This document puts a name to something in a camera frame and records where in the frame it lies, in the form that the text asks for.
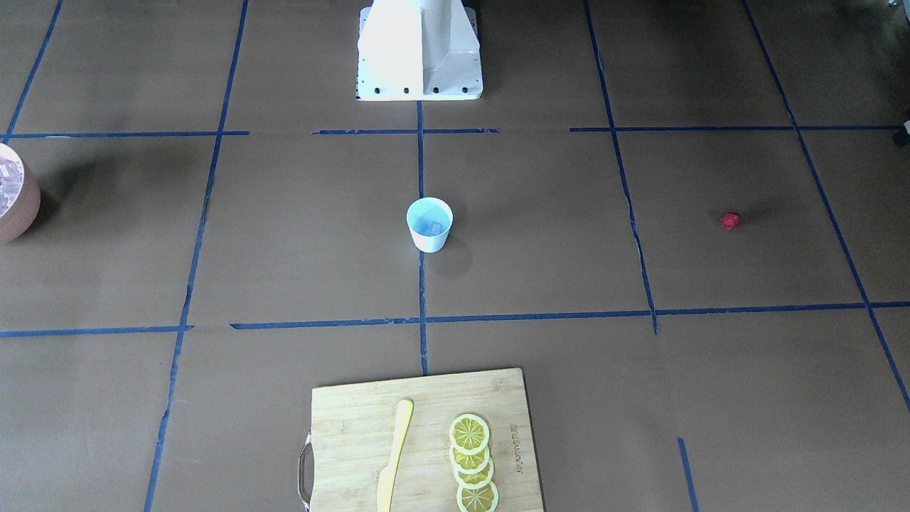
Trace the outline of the clear ice cube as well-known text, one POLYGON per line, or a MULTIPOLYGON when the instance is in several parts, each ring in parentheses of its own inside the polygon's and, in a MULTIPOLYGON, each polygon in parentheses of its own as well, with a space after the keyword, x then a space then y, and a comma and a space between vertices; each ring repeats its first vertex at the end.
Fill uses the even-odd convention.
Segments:
POLYGON ((432 220, 426 224, 424 235, 427 237, 441 236, 443 233, 448 231, 449 227, 451 227, 451 225, 448 223, 448 221, 432 220))

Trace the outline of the light blue plastic cup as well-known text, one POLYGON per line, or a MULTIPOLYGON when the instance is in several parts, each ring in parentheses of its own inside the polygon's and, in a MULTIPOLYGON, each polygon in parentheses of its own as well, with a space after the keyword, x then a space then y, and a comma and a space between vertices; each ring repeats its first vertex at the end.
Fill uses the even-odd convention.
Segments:
POLYGON ((439 198, 420 198, 407 208, 406 223, 417 250, 435 253, 444 246, 451 231, 453 213, 439 198))

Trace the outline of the pile of clear ice cubes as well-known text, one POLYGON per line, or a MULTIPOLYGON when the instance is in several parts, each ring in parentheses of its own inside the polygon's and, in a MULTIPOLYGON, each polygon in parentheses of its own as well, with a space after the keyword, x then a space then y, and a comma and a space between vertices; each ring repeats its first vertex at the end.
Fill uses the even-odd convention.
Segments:
POLYGON ((10 211, 25 185, 25 168, 18 160, 1 161, 1 216, 10 211))

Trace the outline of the yellow plastic knife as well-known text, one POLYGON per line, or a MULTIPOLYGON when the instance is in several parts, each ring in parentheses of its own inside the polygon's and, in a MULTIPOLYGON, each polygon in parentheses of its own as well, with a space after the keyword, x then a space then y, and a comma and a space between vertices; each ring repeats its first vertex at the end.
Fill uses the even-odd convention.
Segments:
POLYGON ((387 458, 387 463, 383 469, 378 473, 375 500, 377 511, 390 511, 391 509, 397 470, 399 470, 401 452, 405 444, 410 420, 412 420, 413 410, 414 404, 410 399, 402 399, 397 403, 389 458, 387 458))

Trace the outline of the lemon slice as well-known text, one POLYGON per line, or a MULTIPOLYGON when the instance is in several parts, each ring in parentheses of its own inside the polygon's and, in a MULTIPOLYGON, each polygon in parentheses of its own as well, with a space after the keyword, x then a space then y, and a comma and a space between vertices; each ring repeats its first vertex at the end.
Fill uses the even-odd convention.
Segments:
POLYGON ((466 473, 461 466, 453 463, 453 476, 457 484, 465 489, 476 490, 490 485, 494 474, 495 464, 491 459, 475 473, 466 473))
POLYGON ((460 414, 449 425, 451 448, 466 456, 483 452, 490 439, 490 425, 480 415, 460 414))
POLYGON ((449 459, 453 469, 464 474, 481 473, 490 464, 490 447, 484 447, 477 453, 467 454, 455 447, 449 450, 449 459))
POLYGON ((461 512, 490 512, 498 507, 498 487, 490 482, 477 489, 459 485, 456 505, 461 512))

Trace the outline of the bamboo cutting board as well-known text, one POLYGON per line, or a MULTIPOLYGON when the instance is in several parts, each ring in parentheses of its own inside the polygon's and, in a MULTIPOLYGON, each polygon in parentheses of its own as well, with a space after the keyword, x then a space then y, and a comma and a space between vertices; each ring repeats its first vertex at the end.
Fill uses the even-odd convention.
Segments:
POLYGON ((449 425, 460 414, 480 415, 491 429, 495 511, 544 510, 519 368, 316 387, 311 398, 298 470, 306 511, 377 511, 378 473, 389 458, 402 399, 412 400, 414 410, 390 511, 459 511, 449 425))

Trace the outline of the red crochet strawberry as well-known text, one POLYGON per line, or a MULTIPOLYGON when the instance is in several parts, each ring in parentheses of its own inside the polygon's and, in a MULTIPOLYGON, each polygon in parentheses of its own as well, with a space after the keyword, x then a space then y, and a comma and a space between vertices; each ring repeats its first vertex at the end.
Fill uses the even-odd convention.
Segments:
POLYGON ((735 230, 742 224, 742 217, 738 213, 724 213, 719 221, 724 229, 735 230))

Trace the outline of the pink bowl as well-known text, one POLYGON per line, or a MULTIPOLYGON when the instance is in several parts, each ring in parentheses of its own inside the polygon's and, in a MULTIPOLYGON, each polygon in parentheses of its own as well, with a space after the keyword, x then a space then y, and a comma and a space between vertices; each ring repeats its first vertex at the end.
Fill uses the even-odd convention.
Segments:
POLYGON ((1 243, 12 242, 33 224, 41 204, 35 174, 16 150, 1 145, 1 243))

